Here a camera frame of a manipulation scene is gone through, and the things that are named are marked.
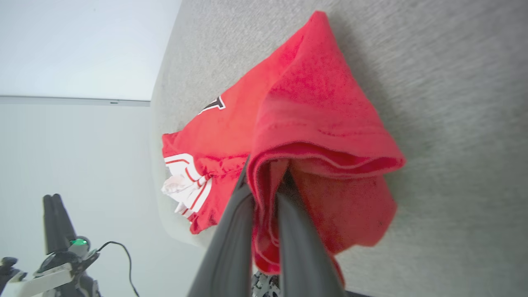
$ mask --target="black knob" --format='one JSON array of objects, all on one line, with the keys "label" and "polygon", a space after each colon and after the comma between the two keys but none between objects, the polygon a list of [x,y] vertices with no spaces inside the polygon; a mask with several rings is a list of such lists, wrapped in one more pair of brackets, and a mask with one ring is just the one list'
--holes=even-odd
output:
[{"label": "black knob", "polygon": [[18,262],[17,258],[5,257],[2,259],[2,266],[12,267],[13,265],[16,264],[16,262]]}]

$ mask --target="folded garment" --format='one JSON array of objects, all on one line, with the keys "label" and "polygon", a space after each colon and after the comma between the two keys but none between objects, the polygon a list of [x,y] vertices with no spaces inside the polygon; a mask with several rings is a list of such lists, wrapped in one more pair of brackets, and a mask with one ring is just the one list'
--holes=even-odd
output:
[{"label": "folded garment", "polygon": [[382,174],[405,163],[323,12],[163,143],[173,176],[163,191],[191,212],[194,234],[219,222],[251,155],[252,250],[268,274],[280,272],[275,192],[286,170],[333,256],[381,239],[396,210]]}]

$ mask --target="red shirt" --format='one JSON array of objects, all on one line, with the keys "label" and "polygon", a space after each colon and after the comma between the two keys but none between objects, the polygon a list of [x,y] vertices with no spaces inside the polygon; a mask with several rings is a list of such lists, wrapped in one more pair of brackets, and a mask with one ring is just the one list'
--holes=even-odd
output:
[{"label": "red shirt", "polygon": [[[251,154],[253,255],[269,274],[280,270],[273,205],[287,168],[334,255],[381,239],[396,210],[382,174],[405,163],[323,12],[163,142],[166,162],[178,176],[164,191],[181,202],[180,213],[192,213],[194,234],[219,222]],[[187,159],[178,157],[183,153]],[[180,188],[170,193],[171,187]]]}]

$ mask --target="gray fabric surface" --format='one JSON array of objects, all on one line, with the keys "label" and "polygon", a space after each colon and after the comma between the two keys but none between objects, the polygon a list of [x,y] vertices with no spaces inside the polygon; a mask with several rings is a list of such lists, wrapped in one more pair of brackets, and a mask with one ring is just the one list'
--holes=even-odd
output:
[{"label": "gray fabric surface", "polygon": [[[338,256],[347,289],[372,296],[527,296],[528,2],[184,1],[152,98],[161,133],[328,14],[354,77],[408,158],[386,176],[399,205],[374,248]],[[167,231],[186,226],[159,194]]]}]

